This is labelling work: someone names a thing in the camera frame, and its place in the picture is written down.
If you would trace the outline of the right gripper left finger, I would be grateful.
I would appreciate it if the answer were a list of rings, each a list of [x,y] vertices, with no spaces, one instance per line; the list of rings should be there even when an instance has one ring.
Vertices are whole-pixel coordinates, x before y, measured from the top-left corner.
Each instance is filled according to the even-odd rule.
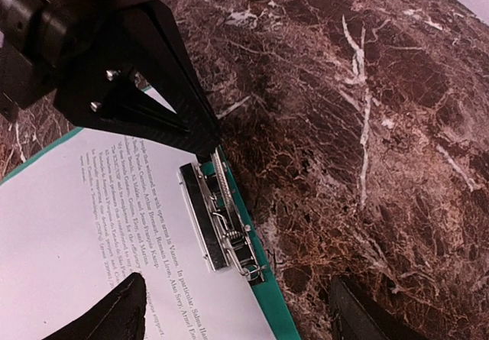
[[[140,273],[132,273],[89,311],[55,331],[49,339],[143,339],[147,287]]]

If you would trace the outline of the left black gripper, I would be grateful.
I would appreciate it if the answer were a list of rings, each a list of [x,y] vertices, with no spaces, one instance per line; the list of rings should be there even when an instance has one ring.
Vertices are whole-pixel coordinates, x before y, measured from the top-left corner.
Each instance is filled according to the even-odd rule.
[[[1,115],[56,89],[107,17],[151,0],[1,0]]]

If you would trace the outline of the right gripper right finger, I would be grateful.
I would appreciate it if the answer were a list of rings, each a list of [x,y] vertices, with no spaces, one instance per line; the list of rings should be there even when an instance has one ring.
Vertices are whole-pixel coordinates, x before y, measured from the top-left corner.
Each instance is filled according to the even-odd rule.
[[[332,278],[329,308],[334,339],[424,339],[394,318],[347,277]]]

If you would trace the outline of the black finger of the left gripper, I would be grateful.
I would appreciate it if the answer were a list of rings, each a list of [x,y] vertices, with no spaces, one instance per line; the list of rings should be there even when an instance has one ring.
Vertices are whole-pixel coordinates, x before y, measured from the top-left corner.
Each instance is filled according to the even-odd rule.
[[[220,144],[217,118],[174,16],[159,0],[110,15],[90,48],[73,61],[53,105],[75,126],[199,157]]]

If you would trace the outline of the green plastic folder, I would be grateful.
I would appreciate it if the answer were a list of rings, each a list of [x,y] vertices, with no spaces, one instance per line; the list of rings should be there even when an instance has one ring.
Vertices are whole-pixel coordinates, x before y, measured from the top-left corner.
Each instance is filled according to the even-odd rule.
[[[1,184],[3,339],[297,339],[221,150],[78,128]]]

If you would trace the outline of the white paper sheet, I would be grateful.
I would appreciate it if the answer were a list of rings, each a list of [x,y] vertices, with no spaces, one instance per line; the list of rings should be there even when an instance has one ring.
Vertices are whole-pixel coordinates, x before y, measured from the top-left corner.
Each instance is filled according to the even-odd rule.
[[[1,186],[1,337],[41,339],[134,272],[147,339],[272,339],[253,291],[204,257],[179,170],[193,154],[85,129]]]

